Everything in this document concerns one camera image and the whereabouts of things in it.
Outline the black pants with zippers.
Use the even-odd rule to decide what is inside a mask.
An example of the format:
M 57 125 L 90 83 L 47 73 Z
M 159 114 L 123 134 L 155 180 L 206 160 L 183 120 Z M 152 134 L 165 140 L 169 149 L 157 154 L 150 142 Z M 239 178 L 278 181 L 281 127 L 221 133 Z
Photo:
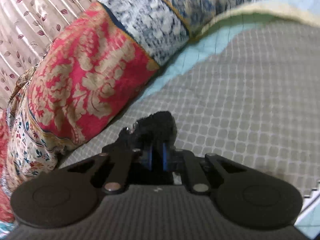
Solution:
M 131 150 L 146 151 L 149 169 L 168 171 L 170 148 L 176 134 L 176 122 L 172 114 L 159 111 L 136 120 L 132 127 L 123 128 L 116 143 Z

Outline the patterned bedspread with text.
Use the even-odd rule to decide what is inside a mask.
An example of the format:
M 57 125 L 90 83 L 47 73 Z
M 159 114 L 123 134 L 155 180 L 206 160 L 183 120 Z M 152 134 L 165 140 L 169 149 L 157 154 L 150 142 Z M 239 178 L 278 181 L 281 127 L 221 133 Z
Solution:
M 261 14 L 220 21 L 62 165 L 97 154 L 123 127 L 157 111 L 174 116 L 177 148 L 295 185 L 305 197 L 296 226 L 319 234 L 319 28 Z

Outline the patchwork floral quilt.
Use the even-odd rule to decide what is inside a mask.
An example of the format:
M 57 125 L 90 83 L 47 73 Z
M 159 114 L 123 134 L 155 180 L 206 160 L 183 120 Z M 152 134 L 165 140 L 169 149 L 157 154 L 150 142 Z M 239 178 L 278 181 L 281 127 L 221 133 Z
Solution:
M 99 134 L 215 16 L 258 0 L 97 0 L 17 80 L 1 115 L 1 221 L 13 191 Z

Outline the teal lattice pillow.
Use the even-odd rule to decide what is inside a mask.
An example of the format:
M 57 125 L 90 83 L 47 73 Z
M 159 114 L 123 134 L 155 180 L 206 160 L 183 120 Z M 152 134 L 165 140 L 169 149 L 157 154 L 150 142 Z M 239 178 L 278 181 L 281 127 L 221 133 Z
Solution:
M 0 221 L 0 239 L 5 239 L 9 233 L 14 230 L 16 223 L 8 223 Z

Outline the leaf print curtain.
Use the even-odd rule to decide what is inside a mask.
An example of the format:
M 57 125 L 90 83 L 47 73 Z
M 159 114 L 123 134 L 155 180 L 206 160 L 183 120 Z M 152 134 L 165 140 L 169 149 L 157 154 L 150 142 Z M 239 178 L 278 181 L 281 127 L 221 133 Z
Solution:
M 96 0 L 1 0 L 1 109 L 16 80 Z

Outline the light green yellow cloth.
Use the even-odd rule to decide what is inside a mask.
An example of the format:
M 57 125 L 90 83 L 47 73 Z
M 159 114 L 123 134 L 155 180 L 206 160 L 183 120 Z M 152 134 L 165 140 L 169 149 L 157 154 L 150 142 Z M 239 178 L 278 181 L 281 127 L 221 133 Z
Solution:
M 239 15 L 253 14 L 276 16 L 281 19 L 293 20 L 302 24 L 319 28 L 319 15 L 316 13 L 307 9 L 299 9 L 297 6 L 290 5 L 286 2 L 267 1 L 266 3 L 256 2 L 244 4 L 213 17 L 213 19 L 200 30 L 194 39 L 197 40 L 206 35 L 213 25 L 222 20 Z

